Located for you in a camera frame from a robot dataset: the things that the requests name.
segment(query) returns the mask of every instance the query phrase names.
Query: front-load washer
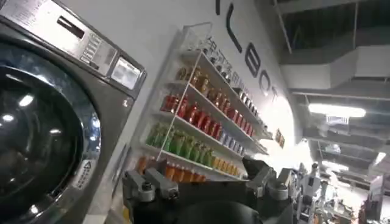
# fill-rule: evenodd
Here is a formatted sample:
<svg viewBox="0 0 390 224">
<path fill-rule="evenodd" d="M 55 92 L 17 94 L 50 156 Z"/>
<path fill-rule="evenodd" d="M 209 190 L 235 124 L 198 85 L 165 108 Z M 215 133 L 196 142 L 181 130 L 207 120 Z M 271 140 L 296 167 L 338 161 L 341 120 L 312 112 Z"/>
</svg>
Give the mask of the front-load washer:
<svg viewBox="0 0 390 224">
<path fill-rule="evenodd" d="M 145 76 L 60 4 L 0 1 L 0 223 L 82 223 Z"/>
</svg>

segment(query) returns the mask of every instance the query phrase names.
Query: white shelf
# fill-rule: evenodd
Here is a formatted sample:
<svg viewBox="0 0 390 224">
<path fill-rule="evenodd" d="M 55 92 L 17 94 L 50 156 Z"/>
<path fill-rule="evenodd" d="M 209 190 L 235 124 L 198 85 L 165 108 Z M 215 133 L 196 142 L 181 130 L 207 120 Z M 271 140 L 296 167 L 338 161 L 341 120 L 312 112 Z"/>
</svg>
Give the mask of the white shelf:
<svg viewBox="0 0 390 224">
<path fill-rule="evenodd" d="M 171 122 L 174 117 L 172 113 L 164 112 L 164 111 L 156 112 L 155 116 L 158 116 L 159 118 L 161 118 L 166 122 Z M 188 123 L 186 120 L 182 119 L 181 117 L 176 116 L 174 121 L 174 126 L 180 130 L 187 132 L 189 135 L 194 136 L 196 139 L 200 140 L 201 142 L 206 143 L 218 153 L 226 155 L 229 158 L 233 159 L 234 161 L 239 161 L 241 163 L 243 158 L 241 155 L 234 152 L 233 150 L 230 150 L 226 146 L 222 145 L 217 139 L 204 133 L 202 130 Z"/>
<path fill-rule="evenodd" d="M 159 149 L 157 149 L 151 145 L 147 145 L 147 144 L 141 144 L 141 148 L 149 150 L 149 151 L 153 151 L 153 152 L 160 151 Z M 224 173 L 220 170 L 213 169 L 211 167 L 205 166 L 205 165 L 200 164 L 200 163 L 195 163 L 192 160 L 183 158 L 181 156 L 178 156 L 176 154 L 173 154 L 173 153 L 170 153 L 170 152 L 167 152 L 164 150 L 161 151 L 161 158 L 165 158 L 172 163 L 180 164 L 181 166 L 184 166 L 184 167 L 187 167 L 190 169 L 194 169 L 197 172 L 202 172 L 206 176 L 217 176 L 218 177 L 217 180 L 241 180 L 240 178 L 238 178 L 236 176 Z"/>
<path fill-rule="evenodd" d="M 245 120 L 249 121 L 255 131 L 258 133 L 260 138 L 263 139 L 272 139 L 272 136 L 264 129 L 263 122 L 259 117 L 256 117 L 251 110 L 241 101 L 238 97 L 237 93 L 230 87 L 229 83 L 226 82 L 225 78 L 223 78 L 219 71 L 214 67 L 212 62 L 207 58 L 207 56 L 203 52 L 199 51 L 185 51 L 182 54 L 182 58 L 190 65 L 194 65 L 198 56 L 200 54 L 200 59 L 198 65 L 202 68 L 202 70 L 208 72 L 208 78 L 210 79 L 210 83 L 216 88 L 221 88 L 223 93 L 229 98 L 230 103 L 233 108 L 238 110 Z"/>
<path fill-rule="evenodd" d="M 174 86 L 175 88 L 182 88 L 182 89 L 185 88 L 186 84 L 187 84 L 186 81 L 175 81 L 169 83 L 169 85 Z M 254 140 L 245 131 L 243 131 L 235 122 L 233 122 L 229 117 L 227 117 L 218 107 L 216 107 L 211 101 L 209 101 L 209 99 L 206 98 L 201 92 L 199 92 L 193 85 L 191 84 L 188 85 L 186 94 L 188 95 L 188 98 L 190 99 L 191 103 L 196 101 L 198 102 L 198 105 L 202 109 L 204 109 L 207 112 L 210 112 L 211 115 L 213 116 L 213 119 L 216 119 L 218 122 L 220 122 L 224 127 L 224 130 L 227 131 L 228 134 L 232 135 L 234 139 L 236 139 L 236 141 L 240 142 L 240 144 L 242 144 L 243 147 L 249 149 L 253 153 L 262 153 L 268 155 L 267 148 L 263 147 L 260 143 L 256 143 L 255 142 L 256 140 Z M 196 127 L 189 124 L 186 120 L 183 120 L 181 117 L 176 117 L 176 118 L 181 119 L 181 121 L 179 122 L 186 123 L 184 125 L 190 125 L 192 128 L 196 129 L 196 131 L 200 131 Z M 202 131 L 200 132 L 206 137 L 209 137 L 209 135 L 206 135 L 204 132 Z M 221 145 L 221 143 L 219 143 L 219 145 L 216 145 L 216 147 L 220 147 L 220 146 L 224 147 L 223 145 Z"/>
</svg>

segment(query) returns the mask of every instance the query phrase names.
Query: ceiling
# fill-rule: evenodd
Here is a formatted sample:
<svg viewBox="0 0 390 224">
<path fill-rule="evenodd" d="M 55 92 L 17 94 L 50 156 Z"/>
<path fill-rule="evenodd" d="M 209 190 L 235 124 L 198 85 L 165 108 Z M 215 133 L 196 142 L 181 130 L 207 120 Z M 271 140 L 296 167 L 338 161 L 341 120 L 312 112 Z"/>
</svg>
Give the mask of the ceiling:
<svg viewBox="0 0 390 224">
<path fill-rule="evenodd" d="M 358 46 L 390 44 L 388 0 L 271 0 L 271 4 L 284 33 L 284 52 L 290 57 L 340 39 L 349 45 L 342 54 Z M 377 29 L 388 31 L 389 36 L 379 38 L 381 35 L 374 33 Z M 338 172 L 338 177 L 362 186 L 390 170 L 386 159 L 380 170 L 375 169 L 374 163 L 380 152 L 390 155 L 390 75 L 352 76 L 327 89 L 309 86 L 290 90 L 303 124 L 303 137 L 309 140 L 315 160 L 349 167 L 348 172 Z M 366 115 L 350 118 L 348 124 L 330 124 L 324 115 L 309 112 L 310 103 L 364 108 Z M 339 152 L 329 151 L 334 144 L 339 146 Z"/>
</svg>

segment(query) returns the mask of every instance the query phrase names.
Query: white wall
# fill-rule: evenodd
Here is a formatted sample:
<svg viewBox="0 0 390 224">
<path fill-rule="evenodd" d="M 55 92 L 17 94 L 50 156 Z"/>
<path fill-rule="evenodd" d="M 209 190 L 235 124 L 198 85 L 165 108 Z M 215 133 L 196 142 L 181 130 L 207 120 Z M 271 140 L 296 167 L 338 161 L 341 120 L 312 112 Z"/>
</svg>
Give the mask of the white wall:
<svg viewBox="0 0 390 224">
<path fill-rule="evenodd" d="M 126 51 L 147 70 L 148 76 L 134 108 L 128 118 L 116 151 L 130 142 L 141 116 L 146 99 L 154 82 L 164 67 L 170 45 L 184 25 L 211 21 L 212 36 L 234 70 L 243 79 L 246 88 L 254 96 L 254 104 L 261 118 L 271 130 L 281 129 L 285 147 L 292 148 L 300 140 L 302 130 L 290 107 L 290 95 L 281 75 L 272 43 L 256 10 L 254 0 L 234 1 L 231 27 L 243 47 L 240 54 L 230 39 L 226 28 L 226 14 L 231 1 L 221 1 L 221 15 L 215 13 L 215 1 L 211 0 L 61 0 L 64 5 L 90 23 L 103 35 Z M 261 68 L 267 70 L 279 99 L 272 102 L 272 94 L 265 96 L 259 89 L 258 78 L 250 74 L 244 61 L 249 42 L 253 42 L 261 58 Z"/>
</svg>

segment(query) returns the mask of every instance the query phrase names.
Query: display rack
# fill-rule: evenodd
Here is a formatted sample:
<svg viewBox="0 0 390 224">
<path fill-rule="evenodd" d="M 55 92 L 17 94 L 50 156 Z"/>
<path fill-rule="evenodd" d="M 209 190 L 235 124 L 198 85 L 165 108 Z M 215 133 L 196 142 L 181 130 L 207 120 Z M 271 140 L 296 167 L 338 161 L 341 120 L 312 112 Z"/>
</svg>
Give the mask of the display rack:
<svg viewBox="0 0 390 224">
<path fill-rule="evenodd" d="M 234 149 L 232 145 L 240 145 L 240 147 L 246 150 L 246 154 L 261 153 L 267 155 L 266 147 L 263 147 L 259 143 L 259 140 L 264 138 L 271 139 L 271 135 L 264 128 L 264 123 L 261 119 L 241 101 L 239 95 L 229 85 L 226 79 L 223 78 L 207 55 L 200 50 L 201 48 L 197 47 L 199 43 L 205 43 L 209 40 L 210 30 L 210 23 L 183 28 L 177 44 L 174 44 L 170 56 L 166 60 L 165 69 L 160 74 L 155 88 L 152 90 L 151 100 L 138 125 L 140 127 L 137 128 L 139 136 L 136 138 L 138 138 L 138 142 L 132 144 L 132 148 L 141 151 L 144 150 L 145 152 L 154 152 L 157 160 L 167 159 L 170 163 L 204 172 L 209 180 L 242 180 L 242 177 L 246 175 L 242 164 L 243 150 Z M 178 80 L 177 78 L 177 73 L 181 68 L 187 68 L 188 70 L 189 77 L 186 80 Z M 200 92 L 197 86 L 191 83 L 196 68 L 200 68 L 202 72 L 208 74 L 209 82 L 214 88 L 221 89 L 224 95 L 230 100 L 230 106 L 242 115 L 247 123 L 251 125 L 251 128 L 253 127 L 254 135 L 247 128 L 244 130 L 242 125 L 240 127 L 235 121 L 231 120 L 205 93 Z M 161 107 L 164 105 L 166 96 L 169 94 L 174 94 L 180 99 L 177 108 L 172 111 L 162 111 Z M 219 123 L 236 143 L 226 144 L 223 140 L 202 131 L 194 124 L 179 116 L 179 107 L 183 103 L 184 98 L 188 99 L 189 105 L 196 102 L 199 108 L 210 113 L 215 123 Z M 164 130 L 164 138 L 161 145 L 148 145 L 146 144 L 146 139 L 153 132 L 156 123 L 166 125 L 168 129 Z M 232 164 L 239 172 L 232 173 L 224 169 L 215 169 L 214 165 L 205 166 L 197 161 L 192 161 L 189 158 L 165 151 L 164 149 L 167 149 L 165 145 L 170 143 L 169 138 L 171 136 L 168 133 L 171 130 L 183 131 L 186 133 L 186 136 L 196 138 L 197 141 L 212 149 L 213 156 L 228 164 Z"/>
</svg>

